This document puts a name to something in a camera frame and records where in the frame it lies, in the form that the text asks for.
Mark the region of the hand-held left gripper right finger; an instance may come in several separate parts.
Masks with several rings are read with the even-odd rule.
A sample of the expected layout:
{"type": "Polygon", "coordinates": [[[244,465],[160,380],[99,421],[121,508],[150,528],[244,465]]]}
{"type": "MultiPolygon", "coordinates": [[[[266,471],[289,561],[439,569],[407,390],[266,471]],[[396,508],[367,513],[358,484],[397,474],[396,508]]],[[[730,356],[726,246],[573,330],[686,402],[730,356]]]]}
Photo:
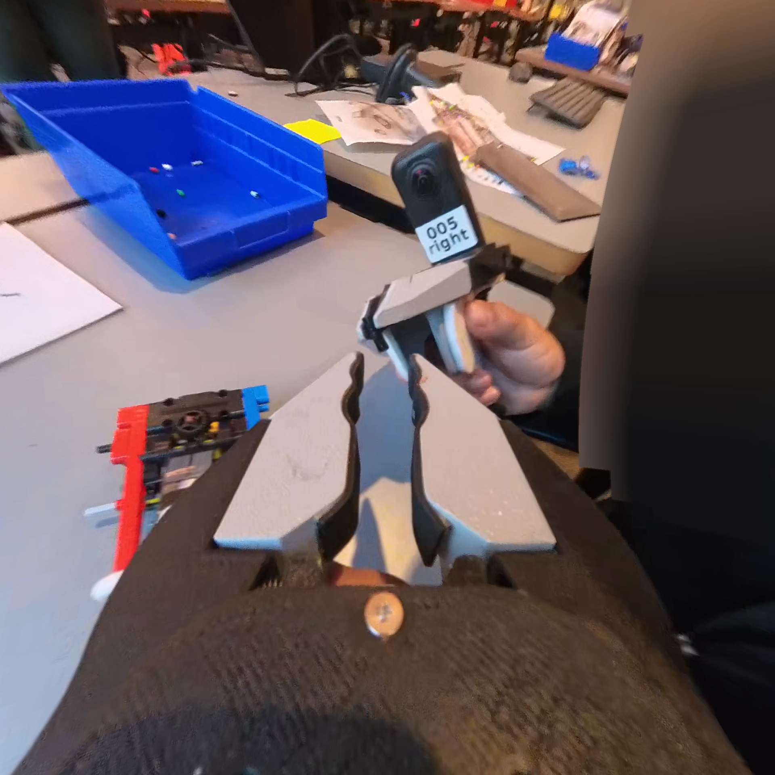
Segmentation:
{"type": "Polygon", "coordinates": [[[412,529],[422,563],[548,553],[557,539],[498,416],[411,358],[412,529]]]}

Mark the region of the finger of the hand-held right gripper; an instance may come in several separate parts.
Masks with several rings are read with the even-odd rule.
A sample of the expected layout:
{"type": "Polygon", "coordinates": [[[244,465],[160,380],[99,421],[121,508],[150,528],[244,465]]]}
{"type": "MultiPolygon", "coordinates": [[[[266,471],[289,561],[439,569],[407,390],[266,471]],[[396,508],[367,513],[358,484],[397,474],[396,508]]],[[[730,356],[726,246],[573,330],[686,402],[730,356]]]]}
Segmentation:
{"type": "Polygon", "coordinates": [[[363,332],[375,333],[402,323],[472,290],[468,262],[437,264],[384,286],[371,298],[363,312],[363,332]]]}
{"type": "Polygon", "coordinates": [[[414,355],[433,356],[434,339],[427,319],[418,316],[378,329],[368,315],[357,325],[359,341],[379,354],[386,355],[402,382],[408,383],[414,355]]]}

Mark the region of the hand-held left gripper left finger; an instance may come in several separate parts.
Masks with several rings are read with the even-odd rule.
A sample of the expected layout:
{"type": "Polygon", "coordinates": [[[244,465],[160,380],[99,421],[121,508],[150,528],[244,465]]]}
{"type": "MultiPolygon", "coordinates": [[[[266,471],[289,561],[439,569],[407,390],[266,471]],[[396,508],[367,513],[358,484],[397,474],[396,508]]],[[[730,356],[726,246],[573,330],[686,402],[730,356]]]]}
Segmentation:
{"type": "Polygon", "coordinates": [[[363,354],[344,356],[274,413],[214,535],[223,549],[334,559],[356,532],[363,354]]]}

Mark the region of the toy brick car model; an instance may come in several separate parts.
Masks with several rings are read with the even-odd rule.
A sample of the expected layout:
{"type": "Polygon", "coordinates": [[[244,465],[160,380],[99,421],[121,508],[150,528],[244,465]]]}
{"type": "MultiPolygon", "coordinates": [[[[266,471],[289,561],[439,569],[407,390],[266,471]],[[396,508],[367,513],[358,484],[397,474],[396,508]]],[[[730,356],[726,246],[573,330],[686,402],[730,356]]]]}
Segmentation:
{"type": "Polygon", "coordinates": [[[92,600],[103,602],[111,595],[150,530],[264,419],[269,405],[262,384],[186,394],[117,412],[112,441],[96,451],[124,468],[120,497],[84,513],[113,514],[118,521],[111,573],[92,586],[92,600]]]}

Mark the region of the instruction booklet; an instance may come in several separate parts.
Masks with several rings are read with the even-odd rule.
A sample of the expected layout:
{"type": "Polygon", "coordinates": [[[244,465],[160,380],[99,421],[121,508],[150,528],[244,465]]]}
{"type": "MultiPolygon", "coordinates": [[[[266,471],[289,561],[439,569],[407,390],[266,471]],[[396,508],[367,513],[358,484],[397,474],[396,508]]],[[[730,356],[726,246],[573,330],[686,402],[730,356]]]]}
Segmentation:
{"type": "Polygon", "coordinates": [[[1,225],[1,363],[120,311],[122,306],[15,227],[1,225]]]}

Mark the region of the person's right forearm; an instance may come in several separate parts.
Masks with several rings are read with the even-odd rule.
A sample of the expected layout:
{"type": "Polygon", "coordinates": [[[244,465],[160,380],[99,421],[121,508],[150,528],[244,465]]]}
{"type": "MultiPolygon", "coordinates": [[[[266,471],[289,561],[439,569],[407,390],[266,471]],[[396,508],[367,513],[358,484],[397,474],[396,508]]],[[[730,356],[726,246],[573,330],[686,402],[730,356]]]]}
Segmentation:
{"type": "Polygon", "coordinates": [[[578,452],[580,373],[584,332],[581,329],[556,333],[563,347],[565,366],[556,386],[542,406],[511,421],[528,436],[557,447],[578,452]]]}

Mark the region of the grey desk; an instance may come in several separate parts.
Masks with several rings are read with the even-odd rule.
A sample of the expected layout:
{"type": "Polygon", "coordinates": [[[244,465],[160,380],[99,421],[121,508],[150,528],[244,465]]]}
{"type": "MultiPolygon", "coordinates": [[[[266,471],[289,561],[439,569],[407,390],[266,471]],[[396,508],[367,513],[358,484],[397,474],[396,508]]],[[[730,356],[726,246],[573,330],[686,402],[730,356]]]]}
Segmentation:
{"type": "Polygon", "coordinates": [[[2,365],[2,773],[69,684],[101,612],[122,469],[119,408],[265,384],[272,409],[356,349],[364,302],[427,263],[413,237],[331,204],[314,233],[225,274],[177,276],[87,205],[8,218],[122,310],[2,365]]]}

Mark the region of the person's right hand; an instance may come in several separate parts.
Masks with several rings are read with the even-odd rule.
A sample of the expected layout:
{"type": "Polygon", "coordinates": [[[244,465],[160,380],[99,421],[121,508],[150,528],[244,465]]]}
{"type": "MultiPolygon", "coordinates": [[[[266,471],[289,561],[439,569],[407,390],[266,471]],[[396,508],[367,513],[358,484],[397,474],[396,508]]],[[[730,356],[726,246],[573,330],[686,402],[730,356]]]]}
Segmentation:
{"type": "Polygon", "coordinates": [[[452,379],[481,404],[506,415],[543,409],[554,396],[566,366],[557,337],[529,315],[499,303],[472,300],[463,310],[480,365],[452,379]]]}

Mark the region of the brown flat board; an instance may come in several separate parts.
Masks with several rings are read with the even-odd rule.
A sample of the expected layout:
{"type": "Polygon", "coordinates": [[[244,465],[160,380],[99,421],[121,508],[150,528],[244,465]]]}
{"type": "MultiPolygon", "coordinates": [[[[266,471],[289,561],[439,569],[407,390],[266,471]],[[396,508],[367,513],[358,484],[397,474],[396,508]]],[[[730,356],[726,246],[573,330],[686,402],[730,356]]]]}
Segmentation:
{"type": "Polygon", "coordinates": [[[569,222],[601,214],[601,206],[595,201],[505,144],[484,144],[475,151],[472,159],[475,164],[511,185],[555,222],[569,222]]]}

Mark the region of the grey table with beige edge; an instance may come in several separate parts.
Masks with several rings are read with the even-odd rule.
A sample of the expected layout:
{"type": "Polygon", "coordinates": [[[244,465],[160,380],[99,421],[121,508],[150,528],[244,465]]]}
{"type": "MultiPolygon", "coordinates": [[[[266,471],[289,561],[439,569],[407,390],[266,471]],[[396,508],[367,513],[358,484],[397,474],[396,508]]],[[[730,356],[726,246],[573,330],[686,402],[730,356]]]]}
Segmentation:
{"type": "MultiPolygon", "coordinates": [[[[548,84],[547,79],[533,77],[526,84],[509,80],[509,70],[486,61],[460,57],[445,51],[426,51],[421,61],[460,70],[460,86],[469,94],[486,98],[505,116],[514,130],[534,136],[563,148],[558,158],[544,164],[557,178],[567,179],[586,197],[601,205],[605,198],[607,176],[612,165],[618,132],[626,102],[607,98],[591,123],[581,130],[543,118],[537,109],[530,109],[529,96],[548,84]],[[560,158],[589,157],[599,173],[597,180],[566,178],[558,173],[560,158]]],[[[367,101],[369,96],[354,91],[326,92],[297,98],[293,87],[285,82],[268,82],[244,72],[215,69],[191,73],[185,79],[196,87],[227,97],[278,124],[319,119],[317,99],[353,99],[367,101]]],[[[323,145],[325,171],[344,184],[362,189],[398,207],[402,200],[391,179],[391,164],[397,147],[356,144],[348,147],[341,140],[323,145]]],[[[531,264],[557,276],[573,274],[595,246],[599,217],[555,222],[537,208],[516,195],[497,191],[477,182],[469,184],[473,203],[489,241],[508,244],[512,252],[531,264]]]]}

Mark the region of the colourful unfolded leaflet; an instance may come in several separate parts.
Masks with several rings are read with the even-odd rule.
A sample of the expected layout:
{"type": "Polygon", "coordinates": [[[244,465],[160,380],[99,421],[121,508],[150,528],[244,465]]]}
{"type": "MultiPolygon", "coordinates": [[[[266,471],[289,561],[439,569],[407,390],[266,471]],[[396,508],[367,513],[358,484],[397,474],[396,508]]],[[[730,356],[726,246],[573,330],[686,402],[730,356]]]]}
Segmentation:
{"type": "Polygon", "coordinates": [[[477,149],[491,142],[518,151],[535,165],[543,165],[564,151],[554,143],[512,129],[505,115],[488,100],[465,93],[457,84],[436,89],[416,86],[412,93],[408,108],[427,132],[441,131],[450,137],[460,168],[470,182],[522,197],[507,181],[474,162],[477,149]]]}

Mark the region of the white printed paper sheet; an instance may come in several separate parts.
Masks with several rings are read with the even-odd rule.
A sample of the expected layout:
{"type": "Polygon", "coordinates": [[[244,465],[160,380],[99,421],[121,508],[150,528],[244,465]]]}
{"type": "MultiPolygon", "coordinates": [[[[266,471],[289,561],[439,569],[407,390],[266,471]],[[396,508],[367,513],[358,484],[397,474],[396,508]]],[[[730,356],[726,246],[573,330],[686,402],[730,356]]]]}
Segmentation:
{"type": "Polygon", "coordinates": [[[408,106],[342,100],[321,100],[316,104],[347,146],[411,146],[429,133],[408,106]]]}

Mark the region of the yellow paper note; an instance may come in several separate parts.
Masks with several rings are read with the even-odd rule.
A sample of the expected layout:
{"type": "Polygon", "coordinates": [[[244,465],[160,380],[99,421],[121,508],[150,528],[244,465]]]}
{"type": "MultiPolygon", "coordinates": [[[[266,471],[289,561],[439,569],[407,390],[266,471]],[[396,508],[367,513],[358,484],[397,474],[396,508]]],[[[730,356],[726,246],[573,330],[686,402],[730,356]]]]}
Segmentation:
{"type": "Polygon", "coordinates": [[[284,128],[320,146],[343,137],[334,126],[316,119],[289,122],[284,124],[284,128]]]}

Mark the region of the black handheld device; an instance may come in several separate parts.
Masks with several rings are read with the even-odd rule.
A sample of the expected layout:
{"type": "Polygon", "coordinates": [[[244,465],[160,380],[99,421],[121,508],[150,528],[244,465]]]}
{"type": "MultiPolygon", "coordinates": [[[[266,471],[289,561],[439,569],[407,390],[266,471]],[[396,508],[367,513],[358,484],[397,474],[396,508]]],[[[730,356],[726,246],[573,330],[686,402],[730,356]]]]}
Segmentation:
{"type": "Polygon", "coordinates": [[[412,101],[416,87],[441,88],[459,82],[459,68],[423,62],[419,51],[410,43],[403,44],[393,54],[362,57],[360,73],[365,82],[376,86],[375,101],[402,105],[412,101]]]}

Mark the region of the small blue storage bin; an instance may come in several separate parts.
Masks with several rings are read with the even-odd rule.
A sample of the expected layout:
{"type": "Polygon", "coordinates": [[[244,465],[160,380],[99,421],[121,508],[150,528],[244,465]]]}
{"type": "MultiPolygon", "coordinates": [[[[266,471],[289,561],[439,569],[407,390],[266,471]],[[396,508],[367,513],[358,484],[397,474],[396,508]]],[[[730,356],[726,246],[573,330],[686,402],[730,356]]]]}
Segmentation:
{"type": "Polygon", "coordinates": [[[589,72],[599,63],[602,50],[602,44],[588,44],[553,32],[548,38],[544,59],[546,62],[589,72]]]}

